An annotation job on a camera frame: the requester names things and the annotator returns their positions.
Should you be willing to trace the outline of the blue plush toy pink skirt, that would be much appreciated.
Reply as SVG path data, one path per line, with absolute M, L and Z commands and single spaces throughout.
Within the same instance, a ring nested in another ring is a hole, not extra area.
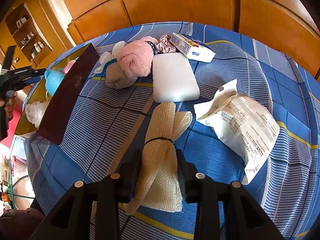
M 44 78 L 46 80 L 45 88 L 47 93 L 50 96 L 53 96 L 56 92 L 57 88 L 59 87 L 60 83 L 63 81 L 66 74 L 70 71 L 73 64 L 75 64 L 75 60 L 71 60 L 67 63 L 65 68 L 59 68 L 57 70 L 46 70 L 44 73 Z

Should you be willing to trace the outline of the white knit glove blue band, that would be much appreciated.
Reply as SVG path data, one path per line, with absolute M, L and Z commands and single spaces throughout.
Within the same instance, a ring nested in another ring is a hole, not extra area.
M 99 59 L 100 66 L 94 71 L 106 79 L 108 87 L 122 89 L 130 87 L 137 80 L 136 76 L 128 77 L 117 62 L 117 56 L 125 44 L 125 41 L 117 42 L 111 53 L 104 52 Z

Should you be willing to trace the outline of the white fluffy soft item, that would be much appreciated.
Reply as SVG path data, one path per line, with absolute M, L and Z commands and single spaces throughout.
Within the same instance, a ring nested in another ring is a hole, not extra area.
M 39 102 L 35 101 L 32 104 L 27 104 L 25 107 L 25 114 L 27 120 L 36 128 L 39 128 L 44 113 L 49 105 L 49 101 Z

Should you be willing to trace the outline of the cream mesh cloth bundle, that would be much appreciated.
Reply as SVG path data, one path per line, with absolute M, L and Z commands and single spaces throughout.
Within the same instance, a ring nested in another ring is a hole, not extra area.
M 142 150 L 142 165 L 127 215 L 140 206 L 165 212 L 182 211 L 178 162 L 174 142 L 193 120 L 190 111 L 176 112 L 174 102 L 162 102 L 153 111 Z

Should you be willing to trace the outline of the wooden shelf cabinet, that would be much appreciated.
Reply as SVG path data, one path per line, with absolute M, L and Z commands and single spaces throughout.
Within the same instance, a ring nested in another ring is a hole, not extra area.
M 45 68 L 73 47 L 48 0 L 14 0 L 1 21 L 1 58 L 15 45 L 14 68 Z

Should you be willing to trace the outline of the gold tray box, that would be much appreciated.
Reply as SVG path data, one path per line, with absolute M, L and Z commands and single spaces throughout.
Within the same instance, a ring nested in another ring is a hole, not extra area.
M 93 44 L 88 43 L 66 55 L 64 59 L 52 66 L 52 70 L 67 66 L 67 63 L 73 59 L 76 62 L 66 74 L 53 96 L 46 94 L 46 81 L 44 78 L 39 83 L 33 85 L 24 103 L 27 105 L 36 101 L 48 101 L 48 107 L 38 128 L 29 122 L 26 113 L 22 112 L 15 129 L 16 136 L 26 139 L 31 134 L 37 133 L 56 145 L 61 144 L 73 107 L 85 81 L 99 59 L 99 54 Z

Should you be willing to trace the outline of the blue plaid bed sheet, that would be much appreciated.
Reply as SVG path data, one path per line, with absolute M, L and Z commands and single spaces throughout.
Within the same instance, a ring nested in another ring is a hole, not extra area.
M 292 57 L 219 27 L 163 22 L 89 39 L 99 55 L 120 41 L 189 35 L 213 52 L 191 61 L 200 96 L 176 102 L 193 120 L 175 141 L 215 181 L 241 182 L 285 239 L 305 239 L 319 222 L 319 83 Z M 116 159 L 144 146 L 157 103 L 153 77 L 110 88 L 97 63 L 76 100 L 61 144 L 32 134 L 25 151 L 40 207 L 48 213 L 76 182 L 102 180 Z

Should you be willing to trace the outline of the white foam pad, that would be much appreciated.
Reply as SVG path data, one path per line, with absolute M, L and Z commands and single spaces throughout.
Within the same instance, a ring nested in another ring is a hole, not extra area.
M 189 60 L 182 53 L 155 55 L 152 77 L 153 99 L 157 103 L 193 101 L 200 97 Z

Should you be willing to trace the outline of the small white carton box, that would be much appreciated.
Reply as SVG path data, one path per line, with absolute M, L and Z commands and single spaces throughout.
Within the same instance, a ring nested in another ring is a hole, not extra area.
M 215 56 L 207 45 L 186 34 L 172 33 L 170 43 L 190 60 L 210 63 Z

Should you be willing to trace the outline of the brown striped scrunchie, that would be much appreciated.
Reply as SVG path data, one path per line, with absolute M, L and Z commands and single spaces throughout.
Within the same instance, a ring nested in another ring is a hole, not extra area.
M 171 36 L 168 34 L 162 35 L 155 43 L 157 53 L 175 53 L 176 47 L 170 42 Z

